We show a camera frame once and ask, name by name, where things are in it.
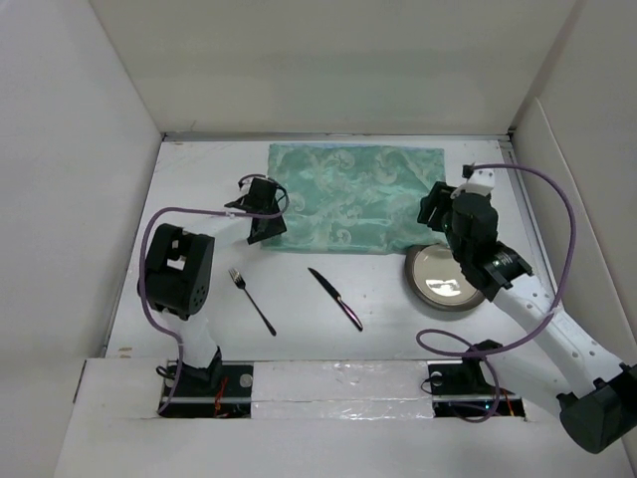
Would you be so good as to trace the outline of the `round plate with dark rim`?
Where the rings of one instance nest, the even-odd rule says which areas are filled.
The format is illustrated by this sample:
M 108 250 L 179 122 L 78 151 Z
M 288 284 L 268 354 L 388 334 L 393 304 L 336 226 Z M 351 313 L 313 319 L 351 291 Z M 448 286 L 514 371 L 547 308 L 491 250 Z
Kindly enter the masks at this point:
M 460 265 L 445 245 L 409 247 L 403 270 L 412 293 L 436 310 L 465 312 L 485 301 L 485 296 L 464 277 Z

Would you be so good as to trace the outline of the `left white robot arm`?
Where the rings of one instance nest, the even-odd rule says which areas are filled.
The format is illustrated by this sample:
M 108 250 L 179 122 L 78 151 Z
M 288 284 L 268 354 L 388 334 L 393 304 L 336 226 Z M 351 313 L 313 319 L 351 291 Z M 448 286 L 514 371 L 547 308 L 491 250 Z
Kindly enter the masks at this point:
M 149 323 L 177 341 L 175 370 L 164 376 L 200 394 L 221 385 L 222 354 L 202 313 L 209 294 L 213 255 L 218 249 L 249 245 L 287 231 L 287 189 L 265 174 L 239 180 L 247 192 L 221 211 L 164 207 L 149 219 L 140 245 L 137 293 Z

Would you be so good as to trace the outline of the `aluminium table edge rail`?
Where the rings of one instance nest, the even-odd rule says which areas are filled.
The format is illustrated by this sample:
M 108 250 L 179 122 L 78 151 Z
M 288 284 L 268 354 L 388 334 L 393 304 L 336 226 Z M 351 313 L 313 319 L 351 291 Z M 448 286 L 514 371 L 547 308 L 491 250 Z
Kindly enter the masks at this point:
M 546 255 L 541 233 L 533 213 L 531 200 L 525 184 L 525 180 L 528 177 L 533 178 L 533 175 L 517 169 L 508 169 L 508 176 L 512 184 L 514 196 L 516 197 L 517 205 L 522 215 L 522 222 L 525 226 L 525 231 L 531 247 L 531 259 L 528 259 L 528 262 L 533 263 L 533 270 L 541 280 L 542 284 L 547 289 L 555 292 L 557 282 Z

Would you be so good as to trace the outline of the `black handled table knife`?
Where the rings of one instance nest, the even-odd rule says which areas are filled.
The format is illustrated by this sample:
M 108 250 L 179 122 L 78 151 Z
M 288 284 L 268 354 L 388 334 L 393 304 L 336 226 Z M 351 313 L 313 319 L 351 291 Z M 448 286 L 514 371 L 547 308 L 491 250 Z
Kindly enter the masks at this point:
M 353 309 L 343 300 L 340 292 L 326 279 L 319 271 L 314 268 L 309 268 L 309 272 L 313 275 L 313 277 L 320 283 L 320 285 L 325 289 L 325 291 L 329 294 L 329 296 L 337 303 L 339 308 L 345 313 L 345 315 L 350 319 L 353 325 L 359 332 L 363 331 L 363 324 L 358 317 L 358 315 L 353 311 Z

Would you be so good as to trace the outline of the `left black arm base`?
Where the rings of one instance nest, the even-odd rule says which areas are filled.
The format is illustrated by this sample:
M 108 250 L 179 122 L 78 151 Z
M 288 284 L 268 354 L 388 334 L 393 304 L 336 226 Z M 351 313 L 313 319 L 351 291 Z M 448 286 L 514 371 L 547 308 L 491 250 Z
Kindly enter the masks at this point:
M 224 361 L 209 373 L 196 376 L 194 369 L 183 367 L 174 381 L 176 363 L 159 365 L 156 372 L 162 378 L 159 415 L 165 418 L 250 418 L 254 363 Z

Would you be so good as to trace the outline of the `green patterned cloth placemat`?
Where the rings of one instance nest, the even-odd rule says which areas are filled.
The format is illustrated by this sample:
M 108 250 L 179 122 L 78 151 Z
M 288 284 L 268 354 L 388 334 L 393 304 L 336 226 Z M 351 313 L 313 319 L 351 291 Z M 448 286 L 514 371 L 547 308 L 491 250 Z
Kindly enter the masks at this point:
M 286 232 L 264 241 L 266 249 L 393 254 L 444 240 L 417 221 L 421 199 L 446 178 L 441 148 L 273 143 L 268 174 L 290 206 Z

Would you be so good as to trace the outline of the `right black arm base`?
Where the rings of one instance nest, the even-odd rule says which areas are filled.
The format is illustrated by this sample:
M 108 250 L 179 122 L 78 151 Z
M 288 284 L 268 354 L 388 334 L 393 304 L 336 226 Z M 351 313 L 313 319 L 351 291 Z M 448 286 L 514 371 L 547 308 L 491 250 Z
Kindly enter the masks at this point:
M 474 360 L 428 360 L 427 371 L 421 390 L 431 397 L 436 418 L 477 421 L 490 412 L 494 417 L 527 416 L 522 399 L 506 389 L 497 392 Z

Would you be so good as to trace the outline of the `black metal fork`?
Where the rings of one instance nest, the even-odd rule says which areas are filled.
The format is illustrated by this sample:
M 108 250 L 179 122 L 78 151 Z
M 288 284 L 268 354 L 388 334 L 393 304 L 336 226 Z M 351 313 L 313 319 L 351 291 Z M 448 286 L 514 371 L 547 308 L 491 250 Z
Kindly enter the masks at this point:
M 265 316 L 265 314 L 262 312 L 262 310 L 259 308 L 259 306 L 255 302 L 255 300 L 253 299 L 253 297 L 249 293 L 249 291 L 247 289 L 247 284 L 246 284 L 243 276 L 241 275 L 241 273 L 236 268 L 230 268 L 229 269 L 229 275 L 230 275 L 230 278 L 232 279 L 233 283 L 235 284 L 235 286 L 239 290 L 244 292 L 244 294 L 246 295 L 246 297 L 248 298 L 248 300 L 250 301 L 250 303 L 252 304 L 252 306 L 256 310 L 257 314 L 260 316 L 260 318 L 261 318 L 262 322 L 264 323 L 265 327 L 268 329 L 270 335 L 272 337 L 275 337 L 278 334 L 276 329 L 275 329 L 275 327 L 271 324 L 271 322 L 268 320 L 268 318 Z

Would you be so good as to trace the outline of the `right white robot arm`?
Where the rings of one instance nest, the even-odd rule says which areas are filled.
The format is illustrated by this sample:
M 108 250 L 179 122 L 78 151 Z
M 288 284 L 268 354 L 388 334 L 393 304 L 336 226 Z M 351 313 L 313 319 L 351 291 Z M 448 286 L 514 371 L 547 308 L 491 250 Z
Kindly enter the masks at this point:
M 531 265 L 498 239 L 491 185 L 434 184 L 418 221 L 445 235 L 471 286 L 526 331 L 509 345 L 483 341 L 462 353 L 463 386 L 509 388 L 556 416 L 580 448 L 598 454 L 636 427 L 636 367 L 587 333 Z

